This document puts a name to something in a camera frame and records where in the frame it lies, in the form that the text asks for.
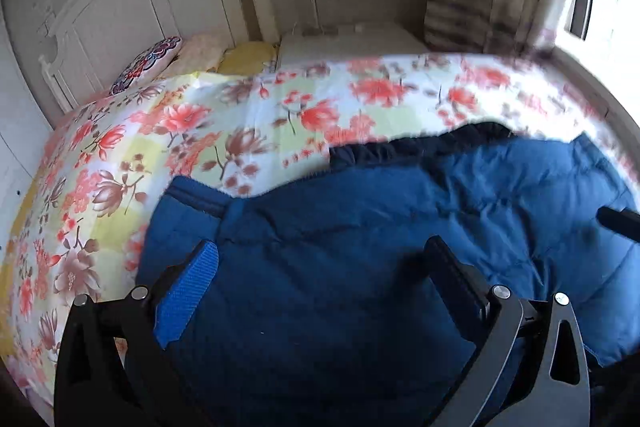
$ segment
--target headboard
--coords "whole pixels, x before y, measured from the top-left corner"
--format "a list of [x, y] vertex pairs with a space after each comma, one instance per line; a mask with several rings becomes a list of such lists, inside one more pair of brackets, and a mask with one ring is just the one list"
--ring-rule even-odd
[[163, 38], [214, 32], [232, 47], [249, 40], [254, 27], [263, 40], [278, 41], [271, 0], [68, 0], [48, 31], [58, 54], [53, 62], [39, 60], [68, 112], [108, 89], [136, 55]]

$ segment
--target silver screw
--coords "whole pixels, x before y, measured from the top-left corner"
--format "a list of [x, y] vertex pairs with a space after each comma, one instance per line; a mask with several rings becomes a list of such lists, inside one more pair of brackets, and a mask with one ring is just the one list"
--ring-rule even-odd
[[564, 293], [558, 292], [554, 295], [554, 299], [561, 306], [567, 306], [569, 304], [569, 297], [567, 297]]
[[136, 286], [131, 291], [131, 298], [134, 301], [142, 301], [147, 295], [149, 295], [149, 290], [144, 286]]
[[494, 286], [492, 292], [494, 292], [494, 295], [498, 299], [508, 299], [509, 297], [511, 297], [511, 290], [508, 289], [507, 286], [502, 286], [500, 284]]
[[76, 295], [74, 299], [74, 306], [84, 306], [89, 297], [86, 296], [86, 293], [81, 293], [80, 295]]

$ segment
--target blue puffer jacket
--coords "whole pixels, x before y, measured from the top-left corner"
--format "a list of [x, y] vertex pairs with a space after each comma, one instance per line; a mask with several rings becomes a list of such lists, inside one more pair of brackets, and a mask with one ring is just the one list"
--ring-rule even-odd
[[222, 425], [415, 426], [474, 349], [420, 269], [432, 235], [521, 297], [567, 293], [601, 364], [636, 349], [638, 246], [597, 224], [603, 205], [634, 201], [585, 135], [467, 126], [340, 148], [328, 173], [252, 199], [176, 178], [138, 283], [215, 241], [167, 295], [156, 333]]

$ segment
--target floral bedspread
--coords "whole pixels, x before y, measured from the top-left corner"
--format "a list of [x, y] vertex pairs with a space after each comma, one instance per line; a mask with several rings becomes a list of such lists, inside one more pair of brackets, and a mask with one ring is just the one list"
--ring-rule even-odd
[[80, 108], [47, 146], [6, 249], [0, 354], [21, 388], [52, 404], [74, 296], [130, 291], [173, 176], [254, 196], [325, 168], [331, 146], [481, 120], [539, 138], [587, 131], [637, 187], [614, 134], [559, 71], [486, 55], [329, 62], [255, 78], [191, 74]]

